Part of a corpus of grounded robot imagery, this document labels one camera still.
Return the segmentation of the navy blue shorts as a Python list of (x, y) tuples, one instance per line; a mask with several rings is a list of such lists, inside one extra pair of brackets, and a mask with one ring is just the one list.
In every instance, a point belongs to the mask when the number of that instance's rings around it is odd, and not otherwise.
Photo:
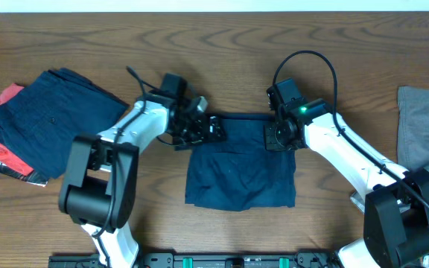
[(222, 211), (295, 206), (295, 154), (268, 151), (272, 115), (224, 114), (226, 140), (196, 146), (189, 159), (185, 203)]

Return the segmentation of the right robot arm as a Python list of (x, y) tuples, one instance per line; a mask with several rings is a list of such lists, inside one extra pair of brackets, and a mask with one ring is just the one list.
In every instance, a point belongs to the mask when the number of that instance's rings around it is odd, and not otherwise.
[(363, 236), (340, 248), (340, 267), (406, 267), (429, 254), (429, 172), (390, 161), (322, 99), (271, 99), (267, 150), (308, 148), (330, 162), (363, 201)]

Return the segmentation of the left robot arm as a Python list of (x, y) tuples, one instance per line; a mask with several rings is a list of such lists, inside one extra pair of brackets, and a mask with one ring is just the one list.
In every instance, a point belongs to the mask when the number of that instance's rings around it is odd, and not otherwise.
[(204, 97), (189, 100), (149, 92), (114, 126), (74, 138), (59, 209), (92, 237), (99, 265), (139, 265), (139, 245), (128, 220), (135, 201), (139, 157), (152, 140), (167, 133), (178, 148), (226, 140), (219, 117), (205, 113), (207, 105)]

